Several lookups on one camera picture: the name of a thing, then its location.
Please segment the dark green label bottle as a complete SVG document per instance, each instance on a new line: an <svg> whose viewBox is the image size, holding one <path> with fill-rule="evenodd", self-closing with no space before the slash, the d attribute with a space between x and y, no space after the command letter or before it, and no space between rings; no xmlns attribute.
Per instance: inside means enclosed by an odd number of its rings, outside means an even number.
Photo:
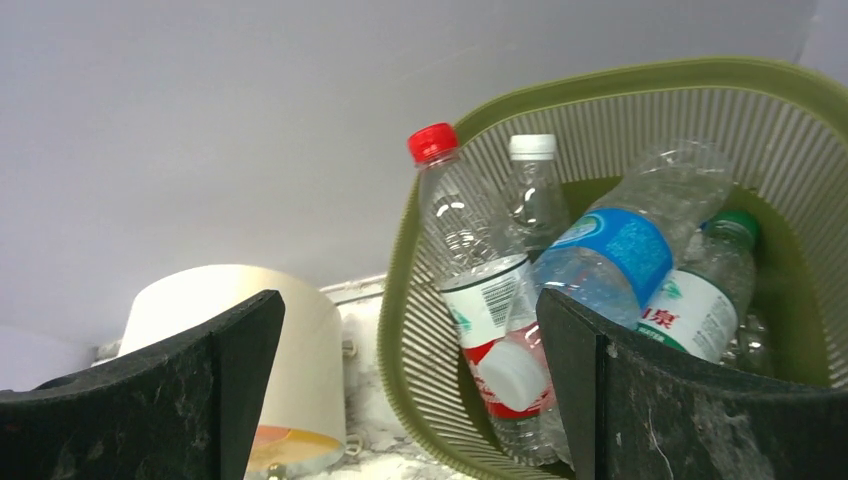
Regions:
<svg viewBox="0 0 848 480"><path fill-rule="evenodd" d="M510 216L530 259L536 260L571 224L555 171L557 140L553 134L514 135L508 151Z"/></svg>

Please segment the blue label clear bottle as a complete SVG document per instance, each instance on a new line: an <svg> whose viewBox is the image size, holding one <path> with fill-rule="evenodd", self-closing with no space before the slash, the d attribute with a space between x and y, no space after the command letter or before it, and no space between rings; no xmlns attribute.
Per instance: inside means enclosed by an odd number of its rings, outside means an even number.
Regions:
<svg viewBox="0 0 848 480"><path fill-rule="evenodd" d="M716 146L659 144L537 258L536 288L636 329L696 228L718 212L732 186L732 162Z"/></svg>

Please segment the green label Nongfu bottle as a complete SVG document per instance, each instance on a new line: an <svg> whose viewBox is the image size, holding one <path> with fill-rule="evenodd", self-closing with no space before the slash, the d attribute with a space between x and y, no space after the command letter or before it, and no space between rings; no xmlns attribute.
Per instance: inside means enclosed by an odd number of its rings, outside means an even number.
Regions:
<svg viewBox="0 0 848 480"><path fill-rule="evenodd" d="M753 298L759 231L745 210L724 211L702 224L643 311L637 332L719 363Z"/></svg>

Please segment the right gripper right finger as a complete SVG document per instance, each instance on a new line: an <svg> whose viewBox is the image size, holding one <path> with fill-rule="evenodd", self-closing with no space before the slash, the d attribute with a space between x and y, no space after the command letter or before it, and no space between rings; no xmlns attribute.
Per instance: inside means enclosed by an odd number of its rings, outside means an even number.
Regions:
<svg viewBox="0 0 848 480"><path fill-rule="evenodd" d="M729 369L555 290L537 316L580 479L843 479L847 394Z"/></svg>

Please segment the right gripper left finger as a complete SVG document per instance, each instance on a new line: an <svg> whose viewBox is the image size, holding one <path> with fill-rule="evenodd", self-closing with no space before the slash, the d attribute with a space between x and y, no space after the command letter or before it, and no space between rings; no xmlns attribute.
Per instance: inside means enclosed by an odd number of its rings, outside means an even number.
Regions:
<svg viewBox="0 0 848 480"><path fill-rule="evenodd" d="M5 479L240 479L285 315L264 290L109 362L1 394Z"/></svg>

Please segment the white label bottle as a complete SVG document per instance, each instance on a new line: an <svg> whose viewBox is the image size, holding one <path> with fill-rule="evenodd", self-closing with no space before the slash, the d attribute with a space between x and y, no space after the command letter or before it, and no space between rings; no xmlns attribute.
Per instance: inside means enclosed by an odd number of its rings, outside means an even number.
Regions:
<svg viewBox="0 0 848 480"><path fill-rule="evenodd" d="M537 408L549 390L543 349L518 339L496 342L478 363L477 370L498 402L516 412Z"/></svg>

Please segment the red label Nongfu bottle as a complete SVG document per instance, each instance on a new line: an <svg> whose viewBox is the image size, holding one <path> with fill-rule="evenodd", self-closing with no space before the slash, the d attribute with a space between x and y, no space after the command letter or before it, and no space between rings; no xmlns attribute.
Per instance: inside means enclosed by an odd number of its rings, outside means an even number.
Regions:
<svg viewBox="0 0 848 480"><path fill-rule="evenodd" d="M526 408L500 400L479 371L511 320L530 326L537 294L531 264L498 189L462 158L448 123L407 140L419 177L418 211L433 284L454 320L458 341L501 448L542 466L558 458L539 422L543 393Z"/></svg>

